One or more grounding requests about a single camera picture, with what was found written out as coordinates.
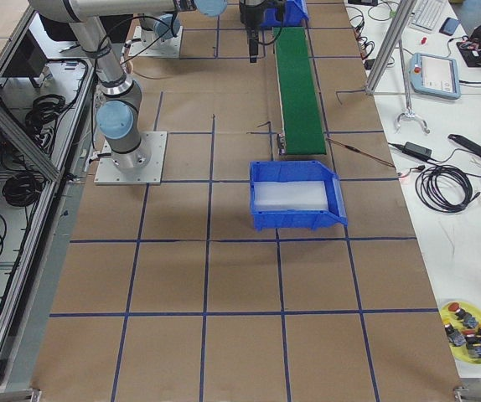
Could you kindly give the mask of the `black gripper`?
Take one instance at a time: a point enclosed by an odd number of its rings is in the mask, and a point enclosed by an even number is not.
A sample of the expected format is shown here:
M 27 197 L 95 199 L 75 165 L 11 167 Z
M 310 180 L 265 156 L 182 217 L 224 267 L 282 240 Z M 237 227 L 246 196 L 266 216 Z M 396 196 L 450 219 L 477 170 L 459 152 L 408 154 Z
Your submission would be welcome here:
M 265 19 L 266 1 L 240 0 L 239 11 L 240 21 L 247 29 L 249 60 L 251 63 L 256 63 L 259 50 L 259 32 L 257 29 Z

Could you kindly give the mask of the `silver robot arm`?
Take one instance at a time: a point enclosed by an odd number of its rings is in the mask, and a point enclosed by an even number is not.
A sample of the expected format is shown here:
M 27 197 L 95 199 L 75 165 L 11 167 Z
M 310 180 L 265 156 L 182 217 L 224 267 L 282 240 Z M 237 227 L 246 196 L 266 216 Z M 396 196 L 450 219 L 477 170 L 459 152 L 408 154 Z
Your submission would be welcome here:
M 100 17 L 137 14 L 156 18 L 167 13 L 197 10 L 215 17 L 222 14 L 226 1 L 31 1 L 40 15 L 69 24 L 81 48 L 96 62 L 97 77 L 106 102 L 96 113 L 96 123 L 111 148 L 114 165 L 133 170 L 148 163 L 151 149 L 143 144 L 137 129 L 142 92 L 122 68 Z
M 145 46 L 177 38 L 181 30 L 181 23 L 173 13 L 157 16 L 141 13 L 138 17 L 140 31 L 135 33 L 133 41 L 138 39 Z

